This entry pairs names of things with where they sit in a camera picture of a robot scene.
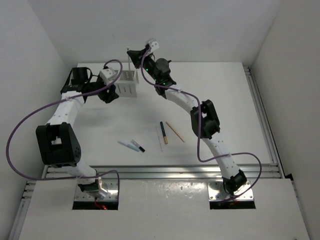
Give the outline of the gold slim makeup pen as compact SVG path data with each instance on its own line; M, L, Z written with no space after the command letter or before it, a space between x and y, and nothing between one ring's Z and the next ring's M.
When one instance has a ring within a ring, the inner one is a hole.
M177 130L176 130L169 122L166 121L165 123L166 123L166 125L177 135L177 137L178 137L183 143L185 143L185 140L184 140L184 138L181 136L181 134L178 133Z

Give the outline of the dark green gold makeup pen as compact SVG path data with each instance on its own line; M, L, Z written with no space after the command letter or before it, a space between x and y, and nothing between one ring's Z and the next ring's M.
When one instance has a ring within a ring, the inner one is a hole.
M168 139L167 139L164 123L162 121L160 122L160 128L161 128L164 144L167 145L168 144Z

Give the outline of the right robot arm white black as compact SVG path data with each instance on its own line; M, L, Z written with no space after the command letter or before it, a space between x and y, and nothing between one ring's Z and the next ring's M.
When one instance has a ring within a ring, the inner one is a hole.
M149 54L148 48L127 51L134 67L141 70L142 76L145 77L147 73L154 80L146 82L154 86L157 94L177 104L190 115L193 133L208 146L218 163L224 195L235 198L235 193L247 183L247 178L223 142L220 120L213 102L209 99L201 102L195 95L183 91L170 76L170 61L164 58L154 60Z

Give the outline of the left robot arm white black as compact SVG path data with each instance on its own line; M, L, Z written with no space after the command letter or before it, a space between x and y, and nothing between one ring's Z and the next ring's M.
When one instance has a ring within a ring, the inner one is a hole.
M60 91L62 102L48 122L39 125L35 133L45 165L62 169L76 177L77 185L83 193L103 199L108 195L108 187L98 172L81 158L82 150L73 126L80 108L87 101L87 93L93 92L106 104L119 98L115 85L111 83L117 73L105 67L95 82L91 81L92 77L87 67L72 68Z

